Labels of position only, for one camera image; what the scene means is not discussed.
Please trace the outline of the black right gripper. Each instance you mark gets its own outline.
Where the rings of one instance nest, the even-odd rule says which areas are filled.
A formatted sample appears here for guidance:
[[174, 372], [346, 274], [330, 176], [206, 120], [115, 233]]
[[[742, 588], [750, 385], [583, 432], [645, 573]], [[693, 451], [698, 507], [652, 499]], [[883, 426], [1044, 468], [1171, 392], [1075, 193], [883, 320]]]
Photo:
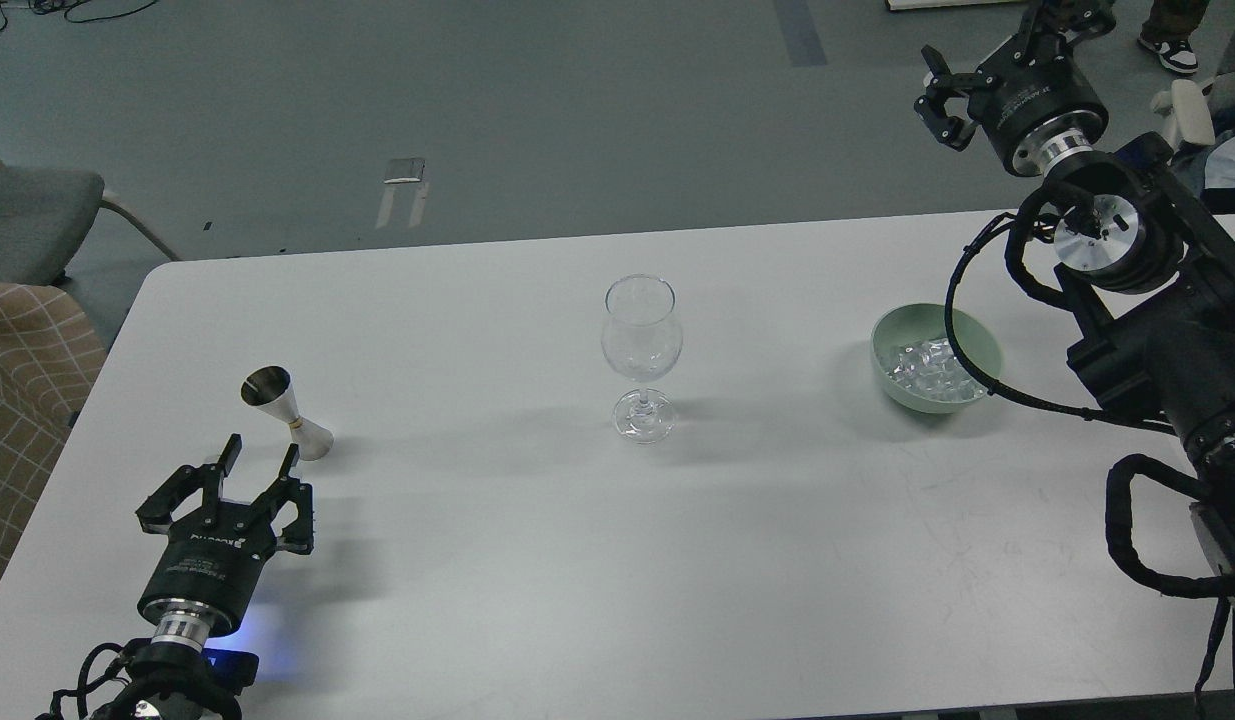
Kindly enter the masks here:
[[[1079, 128], [1094, 142], [1109, 127], [1109, 111], [1074, 63], [1071, 44], [1112, 33], [1114, 1], [1028, 1], [1009, 40], [973, 72], [952, 72], [941, 51], [924, 44], [927, 82], [914, 110], [932, 137], [961, 152], [986, 132], [995, 156], [1013, 177], [1039, 177], [1037, 147], [1062, 128]], [[1018, 63], [1015, 56], [1021, 56]], [[988, 85], [988, 78], [995, 78]], [[947, 112], [948, 101], [972, 98], [972, 119]]]

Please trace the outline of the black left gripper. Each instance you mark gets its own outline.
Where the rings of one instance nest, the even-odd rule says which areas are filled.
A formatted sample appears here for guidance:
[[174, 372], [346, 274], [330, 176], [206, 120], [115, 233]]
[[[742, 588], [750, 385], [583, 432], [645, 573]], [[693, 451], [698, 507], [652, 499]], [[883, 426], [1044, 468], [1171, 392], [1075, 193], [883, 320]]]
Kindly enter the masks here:
[[[221, 487], [243, 448], [241, 433], [230, 433], [215, 461], [179, 466], [136, 509], [144, 534], [165, 536], [137, 603], [140, 615], [156, 624], [174, 606], [206, 609], [211, 634], [240, 630], [266, 561], [277, 552], [314, 551], [314, 487], [293, 474], [300, 446], [289, 443], [277, 478], [249, 503], [221, 501]], [[173, 521], [173, 513], [191, 493], [200, 508]], [[274, 532], [270, 524], [291, 505], [296, 517]]]

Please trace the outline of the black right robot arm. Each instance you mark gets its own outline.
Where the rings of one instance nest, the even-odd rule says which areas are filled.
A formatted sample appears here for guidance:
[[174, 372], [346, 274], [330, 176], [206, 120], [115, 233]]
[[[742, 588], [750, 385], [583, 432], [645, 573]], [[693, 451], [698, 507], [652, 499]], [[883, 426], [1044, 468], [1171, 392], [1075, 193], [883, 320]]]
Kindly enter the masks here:
[[[914, 107], [942, 144], [965, 149], [983, 128], [1013, 177], [1041, 186], [965, 247], [942, 312], [956, 359], [990, 395], [1047, 412], [1178, 437], [1193, 473], [1129, 454], [1107, 474], [1107, 551], [1135, 583], [1165, 597], [1216, 601], [1199, 679], [1221, 638], [1231, 642], [1235, 703], [1235, 240], [1174, 177], [1181, 144], [1215, 141], [1207, 86], [1178, 79], [1155, 112], [1165, 131], [1116, 149], [1095, 142], [1109, 112], [1074, 64], [1079, 42], [1115, 27], [1107, 1], [1030, 1], [1016, 31], [968, 73], [924, 46], [923, 96]], [[1070, 369], [1095, 408], [1028, 395], [974, 364], [960, 345], [953, 300], [974, 256], [1007, 233], [1005, 266], [1037, 303], [1074, 316]], [[1132, 480], [1188, 496], [1210, 573], [1188, 578], [1144, 564], [1132, 543]]]

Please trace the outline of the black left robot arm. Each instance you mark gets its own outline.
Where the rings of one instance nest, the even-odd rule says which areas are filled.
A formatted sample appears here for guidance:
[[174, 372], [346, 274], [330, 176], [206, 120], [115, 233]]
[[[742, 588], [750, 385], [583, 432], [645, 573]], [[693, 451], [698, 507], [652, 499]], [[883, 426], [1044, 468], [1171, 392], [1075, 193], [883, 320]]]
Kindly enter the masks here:
[[294, 474], [300, 446], [287, 447], [277, 478], [251, 501], [221, 495], [243, 447], [233, 433], [219, 459], [182, 466], [136, 509], [144, 534], [165, 537], [137, 603], [147, 637], [99, 643], [77, 683], [51, 697], [46, 718], [67, 700], [82, 719], [238, 719], [259, 657], [215, 650], [210, 638], [241, 629], [266, 562], [314, 551], [314, 488]]

